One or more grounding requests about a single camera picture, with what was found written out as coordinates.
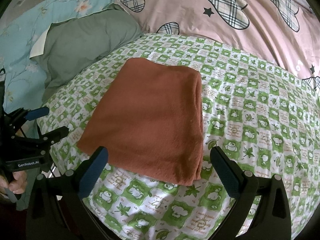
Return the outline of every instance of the pink comforter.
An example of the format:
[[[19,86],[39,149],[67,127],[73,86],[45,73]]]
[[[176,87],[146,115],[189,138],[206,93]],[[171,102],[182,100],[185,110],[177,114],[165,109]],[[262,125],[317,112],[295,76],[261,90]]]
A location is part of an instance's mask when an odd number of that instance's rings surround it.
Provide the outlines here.
[[[320,23],[299,0],[115,0],[144,32],[202,36],[287,69],[320,72]]]

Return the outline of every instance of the folded towel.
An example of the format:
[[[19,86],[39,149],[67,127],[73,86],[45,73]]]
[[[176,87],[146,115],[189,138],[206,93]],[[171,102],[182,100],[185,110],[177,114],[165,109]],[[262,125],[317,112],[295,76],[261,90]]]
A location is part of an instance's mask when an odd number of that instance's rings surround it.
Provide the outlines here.
[[[203,154],[201,76],[185,66],[127,60],[93,112],[77,146],[108,163],[165,182],[192,185]]]

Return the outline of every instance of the blue floral comforter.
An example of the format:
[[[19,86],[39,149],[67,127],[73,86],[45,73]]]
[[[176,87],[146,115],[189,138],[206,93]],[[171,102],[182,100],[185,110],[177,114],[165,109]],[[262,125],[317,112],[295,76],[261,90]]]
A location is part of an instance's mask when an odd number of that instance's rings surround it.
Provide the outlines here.
[[[112,0],[45,0],[0,29],[0,68],[7,72],[4,109],[41,106],[45,72],[29,54],[38,37],[51,23],[83,17],[98,11]]]

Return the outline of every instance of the black star print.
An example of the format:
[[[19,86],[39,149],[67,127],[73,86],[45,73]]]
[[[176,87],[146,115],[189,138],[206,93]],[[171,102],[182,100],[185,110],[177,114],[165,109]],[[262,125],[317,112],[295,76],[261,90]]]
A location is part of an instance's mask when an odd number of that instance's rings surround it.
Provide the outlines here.
[[[209,9],[204,8],[204,13],[203,14],[206,14],[206,15],[208,15],[210,17],[214,13],[212,12],[211,8],[209,8]]]
[[[309,68],[311,70],[311,74],[313,74],[315,72],[315,66],[311,65],[312,67]]]

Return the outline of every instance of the pillowcase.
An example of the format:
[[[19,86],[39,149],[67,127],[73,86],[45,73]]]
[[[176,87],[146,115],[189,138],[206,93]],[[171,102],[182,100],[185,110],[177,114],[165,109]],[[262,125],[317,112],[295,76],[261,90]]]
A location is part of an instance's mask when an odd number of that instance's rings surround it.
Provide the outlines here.
[[[133,17],[116,9],[51,24],[44,53],[31,58],[47,74],[42,101],[46,102],[84,68],[140,36],[142,32]]]

